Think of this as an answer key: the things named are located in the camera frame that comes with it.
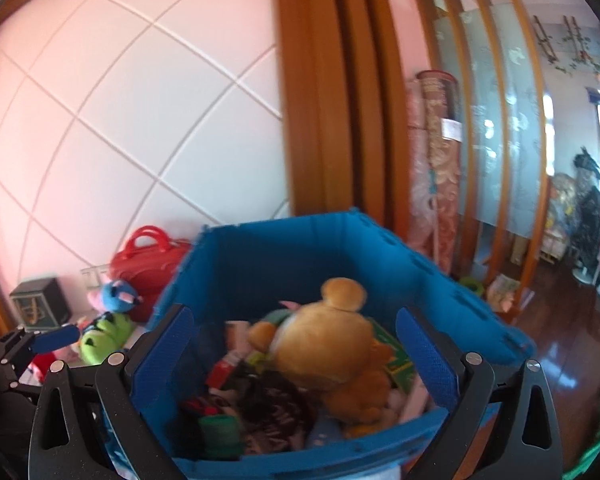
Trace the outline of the red dressed pink pig plush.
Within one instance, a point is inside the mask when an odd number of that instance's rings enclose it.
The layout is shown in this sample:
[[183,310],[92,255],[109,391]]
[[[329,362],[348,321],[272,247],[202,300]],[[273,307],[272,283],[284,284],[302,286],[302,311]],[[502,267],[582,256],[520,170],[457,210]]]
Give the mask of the red dressed pink pig plush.
[[44,382],[50,366],[56,361],[53,352],[37,354],[29,365],[29,370],[38,382]]

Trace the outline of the brown bear plush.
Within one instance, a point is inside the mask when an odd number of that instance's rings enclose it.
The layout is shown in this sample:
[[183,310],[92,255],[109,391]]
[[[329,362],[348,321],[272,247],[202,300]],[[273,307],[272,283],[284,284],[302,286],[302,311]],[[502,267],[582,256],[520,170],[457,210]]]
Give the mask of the brown bear plush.
[[361,314],[365,301],[366,290],[357,281],[330,278],[320,300],[272,311],[247,335],[277,373],[350,426],[380,422],[391,389],[386,366],[394,350],[376,338]]

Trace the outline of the black gift box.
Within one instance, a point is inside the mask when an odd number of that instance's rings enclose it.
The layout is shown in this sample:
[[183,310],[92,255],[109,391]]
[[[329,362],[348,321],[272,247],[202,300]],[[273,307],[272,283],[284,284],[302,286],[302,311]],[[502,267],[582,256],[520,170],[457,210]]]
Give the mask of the black gift box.
[[9,299],[29,330],[53,330],[70,320],[68,302],[56,278],[22,282]]

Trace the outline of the green frog plush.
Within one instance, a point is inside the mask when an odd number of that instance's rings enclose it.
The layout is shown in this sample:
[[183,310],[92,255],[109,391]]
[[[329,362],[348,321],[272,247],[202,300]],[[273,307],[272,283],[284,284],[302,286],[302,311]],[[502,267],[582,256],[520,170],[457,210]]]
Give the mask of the green frog plush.
[[84,327],[79,341],[79,355],[86,365],[99,365],[112,352],[121,350],[135,330],[129,315],[105,312]]

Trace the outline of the blue dressed pig plush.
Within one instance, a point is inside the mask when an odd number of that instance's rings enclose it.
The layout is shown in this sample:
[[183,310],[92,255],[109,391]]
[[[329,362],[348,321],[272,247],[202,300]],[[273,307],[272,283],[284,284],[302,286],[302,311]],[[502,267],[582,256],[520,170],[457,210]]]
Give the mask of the blue dressed pig plush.
[[100,313],[130,314],[139,307],[143,297],[126,281],[115,280],[87,293],[87,300]]

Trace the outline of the red toy suitcase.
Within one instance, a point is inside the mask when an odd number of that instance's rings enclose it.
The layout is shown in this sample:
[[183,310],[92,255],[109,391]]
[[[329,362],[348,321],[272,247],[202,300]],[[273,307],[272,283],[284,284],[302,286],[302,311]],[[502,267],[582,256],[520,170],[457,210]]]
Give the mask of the red toy suitcase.
[[184,238],[172,238],[156,226],[141,226],[109,263],[108,276],[129,284],[143,299],[132,307],[134,322],[147,323],[163,289],[192,248]]

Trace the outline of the blue plastic storage crate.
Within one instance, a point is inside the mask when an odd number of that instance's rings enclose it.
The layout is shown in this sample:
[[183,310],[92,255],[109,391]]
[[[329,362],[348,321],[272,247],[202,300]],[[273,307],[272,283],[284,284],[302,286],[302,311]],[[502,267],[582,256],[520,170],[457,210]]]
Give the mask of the blue plastic storage crate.
[[533,341],[521,330],[503,324],[475,294],[360,212],[205,230],[149,321],[150,328],[157,327],[174,304],[194,317],[189,343],[168,384],[142,411],[182,479],[359,479],[405,462],[414,466],[430,445],[448,416],[439,404],[435,411],[379,434],[306,451],[232,462],[176,456],[171,430],[178,402],[199,392],[219,361],[222,324],[260,318],[281,299],[314,300],[329,278],[360,282],[368,293],[364,313],[396,336],[399,311],[415,307],[461,352],[475,351],[491,364],[519,366],[534,352]]

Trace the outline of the rolled patterned carpet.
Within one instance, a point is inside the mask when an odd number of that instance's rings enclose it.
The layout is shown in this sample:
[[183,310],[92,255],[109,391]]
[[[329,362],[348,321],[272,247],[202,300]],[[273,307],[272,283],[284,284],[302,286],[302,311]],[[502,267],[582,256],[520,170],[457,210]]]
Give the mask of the rolled patterned carpet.
[[411,148],[407,245],[450,273],[460,218],[458,82],[442,70],[423,70],[407,81],[406,102]]

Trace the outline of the wooden glass partition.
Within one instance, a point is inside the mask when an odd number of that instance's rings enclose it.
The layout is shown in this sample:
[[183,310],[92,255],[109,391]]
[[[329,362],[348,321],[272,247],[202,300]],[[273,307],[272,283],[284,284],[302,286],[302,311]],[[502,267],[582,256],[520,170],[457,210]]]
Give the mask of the wooden glass partition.
[[548,194],[552,104],[524,0],[415,0],[429,70],[458,82],[463,140],[451,273],[500,315],[533,296]]

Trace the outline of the wall socket panel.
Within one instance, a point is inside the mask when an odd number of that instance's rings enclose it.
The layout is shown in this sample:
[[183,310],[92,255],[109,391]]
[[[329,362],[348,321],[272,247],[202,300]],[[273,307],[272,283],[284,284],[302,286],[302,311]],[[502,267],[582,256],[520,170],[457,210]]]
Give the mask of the wall socket panel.
[[81,270],[82,280],[87,290],[100,289],[111,281],[109,276],[109,266],[89,266]]

